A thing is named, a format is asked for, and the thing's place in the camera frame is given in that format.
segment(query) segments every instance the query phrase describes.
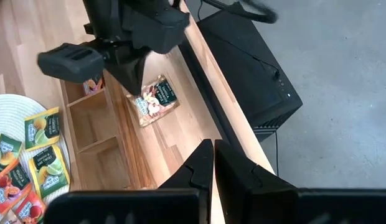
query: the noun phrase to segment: green tea packet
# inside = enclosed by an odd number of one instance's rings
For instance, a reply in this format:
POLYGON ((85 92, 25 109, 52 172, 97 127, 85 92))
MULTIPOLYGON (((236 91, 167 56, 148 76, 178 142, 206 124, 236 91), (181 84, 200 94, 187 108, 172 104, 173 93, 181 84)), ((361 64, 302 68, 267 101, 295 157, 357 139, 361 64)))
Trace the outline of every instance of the green tea packet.
POLYGON ((26 152, 59 141, 59 107, 28 117, 25 119, 24 124, 26 129, 26 152))
POLYGON ((70 183, 62 152, 56 145, 44 149, 31 158, 29 167, 35 190, 41 198, 70 183))
POLYGON ((19 157, 21 145, 20 141, 0 134, 0 173, 19 157))

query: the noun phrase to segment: yellow tea packet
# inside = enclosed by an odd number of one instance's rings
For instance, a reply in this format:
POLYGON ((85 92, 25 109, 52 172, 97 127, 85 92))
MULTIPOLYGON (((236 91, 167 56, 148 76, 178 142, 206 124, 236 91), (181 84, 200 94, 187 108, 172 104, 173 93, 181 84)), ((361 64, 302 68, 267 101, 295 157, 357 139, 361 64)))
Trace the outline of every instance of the yellow tea packet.
POLYGON ((135 105, 141 127, 162 118, 179 106, 174 90, 164 75, 158 76, 157 80, 142 87, 140 96, 126 97, 135 105))
POLYGON ((19 157, 21 145, 20 141, 0 134, 0 173, 19 157))
POLYGON ((70 183, 62 152, 56 145, 44 149, 29 160, 35 190, 45 198, 70 183))
POLYGON ((57 143, 60 138, 59 107, 24 120, 26 152, 57 143))

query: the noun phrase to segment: power cord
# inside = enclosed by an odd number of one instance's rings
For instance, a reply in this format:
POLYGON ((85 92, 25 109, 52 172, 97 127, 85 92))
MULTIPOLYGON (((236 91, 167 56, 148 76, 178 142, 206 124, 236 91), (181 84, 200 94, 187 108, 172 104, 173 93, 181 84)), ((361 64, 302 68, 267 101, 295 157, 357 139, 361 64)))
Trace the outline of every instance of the power cord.
POLYGON ((224 10, 231 14, 235 14, 237 16, 241 16, 246 19, 250 19, 257 22, 265 22, 272 24, 278 20, 278 15, 275 11, 260 2, 254 2, 254 0, 242 0, 242 2, 256 9, 257 11, 262 12, 262 14, 247 12, 242 8, 230 7, 233 5, 229 6, 217 0, 202 0, 202 2, 210 4, 211 6, 216 7, 217 9, 224 10))
POLYGON ((200 1, 200 7, 199 7, 199 10, 197 11, 197 18, 199 18, 199 21, 201 21, 201 18, 200 18, 200 11, 201 11, 201 7, 203 6, 203 0, 200 1))
POLYGON ((276 140, 276 175, 279 177, 279 145, 278 145, 278 132, 275 131, 276 140))
POLYGON ((274 65, 271 65, 271 64, 269 64, 269 63, 267 63, 267 62, 264 62, 263 60, 259 59, 257 56, 252 55, 252 54, 246 52, 245 50, 241 49, 240 47, 237 47, 236 45, 234 45, 234 44, 232 44, 231 42, 229 42, 229 41, 223 39, 223 38, 220 37, 219 35, 217 35, 217 34, 211 32, 211 30, 206 29, 206 28, 204 28, 204 29, 205 29, 206 32, 210 33, 211 35, 213 35, 213 36, 216 37, 217 39, 219 39, 219 40, 221 40, 221 41, 224 41, 224 42, 228 43, 229 45, 233 46, 233 47, 236 48, 237 50, 239 50, 239 51, 241 51, 241 52, 243 52, 243 53, 245 53, 245 54, 251 56, 251 57, 254 58, 255 60, 261 62, 261 66, 262 66, 263 69, 266 70, 266 68, 263 66, 262 63, 264 63, 265 65, 269 65, 270 67, 274 68, 274 69, 276 70, 274 76, 276 76, 277 74, 280 74, 279 68, 275 67, 274 65))

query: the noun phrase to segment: tea bag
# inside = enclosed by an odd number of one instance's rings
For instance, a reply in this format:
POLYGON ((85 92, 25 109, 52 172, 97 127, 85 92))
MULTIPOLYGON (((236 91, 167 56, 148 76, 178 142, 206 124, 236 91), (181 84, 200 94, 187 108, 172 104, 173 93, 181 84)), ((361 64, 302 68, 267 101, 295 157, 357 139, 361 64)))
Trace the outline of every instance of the tea bag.
POLYGON ((1 219, 0 224, 22 224, 18 217, 12 210, 9 210, 7 214, 1 219))
POLYGON ((20 141, 0 134, 0 173, 19 157, 21 145, 20 141))
POLYGON ((96 93, 105 86, 105 80, 103 79, 103 73, 99 73, 92 79, 89 79, 83 83, 83 90, 86 95, 96 93))
POLYGON ((157 80, 144 86, 139 97, 127 95, 127 98, 136 107, 141 127, 162 118, 179 106, 174 90, 164 75, 158 76, 157 80))
POLYGON ((30 116, 24 124, 26 152, 55 144, 60 138, 59 107, 30 116))
POLYGON ((23 223, 44 223, 46 206, 34 191, 30 191, 16 210, 17 216, 23 223))
POLYGON ((62 152, 56 145, 44 149, 31 158, 29 169, 40 198, 45 198, 70 183, 62 152))
POLYGON ((30 178, 16 159, 9 165, 9 172, 0 173, 0 214, 9 211, 30 190, 30 178))

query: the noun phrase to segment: gray concrete floor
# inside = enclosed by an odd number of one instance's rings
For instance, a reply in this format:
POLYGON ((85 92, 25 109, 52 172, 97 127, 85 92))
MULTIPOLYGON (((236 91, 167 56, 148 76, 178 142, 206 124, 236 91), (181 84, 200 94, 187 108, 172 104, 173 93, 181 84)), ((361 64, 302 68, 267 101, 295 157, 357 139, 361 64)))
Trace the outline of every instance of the gray concrete floor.
MULTIPOLYGON (((280 19, 255 25, 304 102, 278 130, 280 177, 386 188, 386 0, 262 1, 280 19)), ((261 145, 275 167, 275 136, 261 145)))

